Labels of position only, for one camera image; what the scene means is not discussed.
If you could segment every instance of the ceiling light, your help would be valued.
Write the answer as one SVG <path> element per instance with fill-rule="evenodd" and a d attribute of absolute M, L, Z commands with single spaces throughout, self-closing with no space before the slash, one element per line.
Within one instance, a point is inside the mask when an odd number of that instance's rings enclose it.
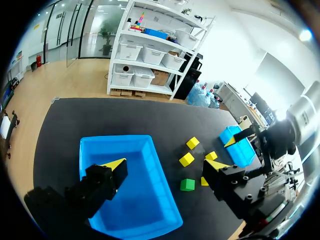
<path fill-rule="evenodd" d="M 300 33 L 299 39 L 304 42 L 304 41 L 309 41 L 311 37 L 312 37 L 312 34 L 309 30 L 303 30 Z"/>

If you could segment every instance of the chair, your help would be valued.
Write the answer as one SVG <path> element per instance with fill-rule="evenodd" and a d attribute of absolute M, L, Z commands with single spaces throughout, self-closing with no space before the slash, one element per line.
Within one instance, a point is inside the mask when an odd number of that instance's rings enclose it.
<path fill-rule="evenodd" d="M 217 84 L 217 83 L 214 84 L 214 86 L 213 86 L 213 89 L 214 89 L 214 90 L 213 90 L 213 95 L 214 95 L 214 98 L 215 98 L 215 99 L 218 98 L 219 103 L 222 103 L 222 102 L 223 102 L 222 97 L 221 97 L 219 94 L 216 94 L 216 93 L 215 93 L 215 90 L 216 90 L 216 89 L 219 89 L 219 88 L 220 88 L 219 84 Z"/>

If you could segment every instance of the blue plastic bin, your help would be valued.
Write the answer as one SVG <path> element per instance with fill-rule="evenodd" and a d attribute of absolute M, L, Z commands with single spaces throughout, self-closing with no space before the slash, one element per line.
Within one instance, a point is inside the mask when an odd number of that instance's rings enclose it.
<path fill-rule="evenodd" d="M 238 125 L 228 126 L 219 137 L 223 144 L 226 144 L 234 134 L 240 133 L 241 131 Z M 227 147 L 226 150 L 230 154 L 234 164 L 241 168 L 249 166 L 256 157 L 256 153 L 247 138 Z"/>
<path fill-rule="evenodd" d="M 183 221 L 149 135 L 83 137 L 80 179 L 92 164 L 122 158 L 126 158 L 128 176 L 114 198 L 89 219 L 91 227 L 130 240 L 152 239 L 179 228 Z"/>
<path fill-rule="evenodd" d="M 144 31 L 145 34 L 151 35 L 151 36 L 155 36 L 161 39 L 167 39 L 168 34 L 161 32 L 161 31 L 156 31 L 150 28 L 146 28 Z"/>

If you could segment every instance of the cable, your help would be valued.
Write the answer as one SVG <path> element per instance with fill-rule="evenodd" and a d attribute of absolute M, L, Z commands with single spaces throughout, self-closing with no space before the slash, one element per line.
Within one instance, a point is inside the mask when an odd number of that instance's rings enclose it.
<path fill-rule="evenodd" d="M 244 237 L 240 237 L 238 238 L 238 240 L 245 240 L 245 239 L 264 239 L 264 240 L 273 240 L 273 238 L 269 237 L 269 236 L 265 236 L 265 235 L 250 235 L 250 236 L 244 236 Z"/>

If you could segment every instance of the plastic bin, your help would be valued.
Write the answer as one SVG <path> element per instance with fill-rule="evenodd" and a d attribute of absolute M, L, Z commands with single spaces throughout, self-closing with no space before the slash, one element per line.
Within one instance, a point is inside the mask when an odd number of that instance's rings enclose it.
<path fill-rule="evenodd" d="M 172 55 L 170 53 L 166 53 L 162 59 L 163 65 L 165 65 L 168 69 L 177 71 L 181 68 L 184 61 L 186 61 L 184 58 Z"/>
<path fill-rule="evenodd" d="M 240 133 L 241 128 L 238 125 L 228 126 L 221 134 L 220 139 L 226 144 L 234 134 Z M 256 153 L 247 138 L 226 148 L 234 164 L 240 168 L 249 166 L 256 157 Z"/>
<path fill-rule="evenodd" d="M 199 41 L 195 36 L 181 30 L 175 30 L 176 41 L 181 46 L 192 50 Z"/>
<path fill-rule="evenodd" d="M 124 72 L 123 68 L 124 64 L 116 64 L 113 71 L 112 76 L 112 84 L 117 86 L 129 86 L 133 75 L 135 74 L 134 68 L 132 66 L 129 67 L 129 71 Z"/>
<path fill-rule="evenodd" d="M 182 8 L 184 8 L 186 5 L 189 2 L 189 0 L 184 0 L 184 1 L 181 1 L 181 0 L 163 0 L 163 3 L 162 5 L 165 5 L 173 10 L 176 10 L 178 11 L 179 13 L 181 12 Z"/>
<path fill-rule="evenodd" d="M 154 73 L 150 68 L 134 67 L 133 84 L 138 88 L 148 88 L 152 79 L 155 78 Z"/>
<path fill-rule="evenodd" d="M 167 52 L 151 44 L 143 45 L 142 59 L 147 64 L 159 65 Z"/>
<path fill-rule="evenodd" d="M 125 40 L 120 42 L 120 59 L 136 61 L 140 50 L 143 48 L 142 44 Z"/>
<path fill-rule="evenodd" d="M 161 39 L 167 39 L 168 34 L 161 32 L 161 31 L 157 31 L 157 30 L 153 30 L 150 28 L 146 28 L 144 31 L 145 34 L 148 34 L 150 36 L 155 36 Z"/>
<path fill-rule="evenodd" d="M 146 240 L 183 224 L 149 135 L 83 137 L 80 180 L 86 168 L 126 158 L 128 175 L 114 198 L 89 218 L 93 229 L 126 240 Z"/>

